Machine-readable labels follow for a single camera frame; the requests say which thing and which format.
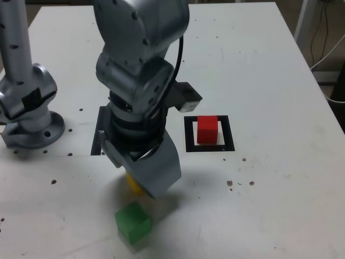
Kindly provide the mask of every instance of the yellow cube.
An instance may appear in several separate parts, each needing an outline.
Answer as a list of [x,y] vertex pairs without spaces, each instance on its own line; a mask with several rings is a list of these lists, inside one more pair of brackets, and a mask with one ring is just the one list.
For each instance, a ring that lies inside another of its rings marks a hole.
[[142,196],[145,192],[140,188],[140,186],[134,181],[133,177],[129,174],[129,172],[126,170],[126,179],[131,186],[132,190],[134,191],[136,196]]

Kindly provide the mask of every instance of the green cube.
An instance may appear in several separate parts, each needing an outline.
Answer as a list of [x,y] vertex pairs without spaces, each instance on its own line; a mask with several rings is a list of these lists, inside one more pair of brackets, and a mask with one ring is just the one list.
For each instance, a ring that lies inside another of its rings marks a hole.
[[151,219],[137,202],[132,202],[116,212],[115,221],[119,231],[130,244],[151,231]]

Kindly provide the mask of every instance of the white table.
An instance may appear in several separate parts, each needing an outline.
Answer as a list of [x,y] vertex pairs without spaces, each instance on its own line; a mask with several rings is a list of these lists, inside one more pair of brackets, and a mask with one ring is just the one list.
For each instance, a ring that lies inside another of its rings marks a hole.
[[[274,3],[190,6],[177,79],[204,99],[169,111],[183,176],[158,200],[137,199],[123,168],[89,155],[108,102],[93,9],[42,8],[30,40],[58,84],[49,107],[66,131],[46,154],[1,141],[1,259],[345,257],[345,137]],[[176,54],[174,43],[167,60]],[[229,116],[235,152],[185,152],[183,116],[200,114]],[[131,247],[114,213],[133,200],[154,226]]]

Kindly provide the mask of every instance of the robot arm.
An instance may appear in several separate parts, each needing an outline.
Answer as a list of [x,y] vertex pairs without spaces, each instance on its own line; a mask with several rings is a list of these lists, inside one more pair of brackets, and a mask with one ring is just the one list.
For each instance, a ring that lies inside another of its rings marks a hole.
[[[147,194],[160,196],[181,177],[176,147],[165,130],[168,108],[179,105],[190,111],[201,100],[197,93],[186,99],[183,90],[190,94],[194,89],[175,84],[189,22],[188,2],[96,0],[94,12],[105,42],[96,75],[110,89],[101,147]],[[164,56],[179,38],[174,73]]]

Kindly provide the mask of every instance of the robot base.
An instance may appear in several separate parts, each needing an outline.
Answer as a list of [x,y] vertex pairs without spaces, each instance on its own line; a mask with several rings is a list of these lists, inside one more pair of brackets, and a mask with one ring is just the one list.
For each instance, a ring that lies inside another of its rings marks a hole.
[[60,114],[50,111],[50,125],[38,132],[24,132],[18,123],[9,123],[2,133],[7,147],[37,149],[57,141],[65,131],[65,123]]

